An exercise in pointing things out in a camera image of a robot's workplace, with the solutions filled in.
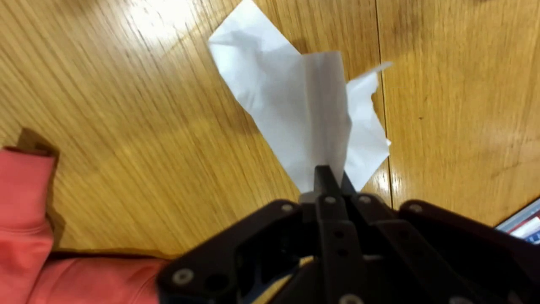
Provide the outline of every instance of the bolt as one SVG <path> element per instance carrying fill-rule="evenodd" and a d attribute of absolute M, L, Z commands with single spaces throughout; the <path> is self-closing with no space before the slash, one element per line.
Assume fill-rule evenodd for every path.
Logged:
<path fill-rule="evenodd" d="M 451 297 L 449 304 L 473 304 L 468 297 L 454 295 Z"/>
<path fill-rule="evenodd" d="M 365 300 L 361 300 L 356 293 L 345 293 L 339 297 L 339 304 L 363 304 Z"/>
<path fill-rule="evenodd" d="M 176 285 L 186 285 L 189 283 L 193 278 L 196 277 L 196 273 L 191 268 L 181 268 L 177 271 L 172 273 L 172 282 Z"/>
<path fill-rule="evenodd" d="M 282 204 L 284 212 L 291 212 L 294 207 L 291 204 Z"/>
<path fill-rule="evenodd" d="M 420 204 L 410 204 L 409 209 L 414 211 L 414 212 L 422 212 L 424 211 L 424 207 Z"/>
<path fill-rule="evenodd" d="M 324 197 L 324 202 L 328 202 L 328 204 L 336 204 L 338 199 L 336 199 L 334 195 L 326 195 L 326 197 Z"/>

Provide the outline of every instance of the pink fabric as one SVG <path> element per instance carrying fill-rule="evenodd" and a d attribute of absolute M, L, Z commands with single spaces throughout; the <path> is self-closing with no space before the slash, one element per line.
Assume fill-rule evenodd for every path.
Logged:
<path fill-rule="evenodd" d="M 48 260 L 53 231 L 46 197 L 53 157 L 0 150 L 0 302 L 159 302 L 157 258 Z"/>

